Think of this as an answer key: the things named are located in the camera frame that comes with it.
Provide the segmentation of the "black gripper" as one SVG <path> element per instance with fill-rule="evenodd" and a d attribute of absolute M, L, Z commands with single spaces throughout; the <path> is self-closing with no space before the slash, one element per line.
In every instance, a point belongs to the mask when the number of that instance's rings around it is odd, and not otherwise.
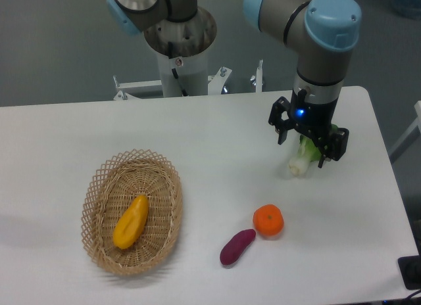
<path fill-rule="evenodd" d="M 295 130 L 309 138 L 306 151 L 310 162 L 321 168 L 325 161 L 338 161 L 346 152 L 349 139 L 347 128 L 334 127 L 332 118 L 343 82 L 332 85 L 312 84 L 296 77 L 290 102 L 280 97 L 272 105 L 268 123 L 278 134 L 278 144 Z"/>

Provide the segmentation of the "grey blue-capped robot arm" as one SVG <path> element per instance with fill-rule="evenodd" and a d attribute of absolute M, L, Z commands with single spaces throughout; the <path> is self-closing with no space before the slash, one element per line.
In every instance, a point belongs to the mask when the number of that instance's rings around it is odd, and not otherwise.
<path fill-rule="evenodd" d="M 163 94 L 209 93 L 207 51 L 217 35 L 212 15 L 197 0 L 107 0 L 118 25 L 143 34 L 160 62 Z M 268 122 L 283 143 L 293 129 L 317 148 L 323 164 L 345 153 L 349 131 L 332 117 L 359 39 L 362 12 L 354 0 L 243 0 L 243 13 L 258 31 L 298 54 L 290 99 L 280 98 Z"/>

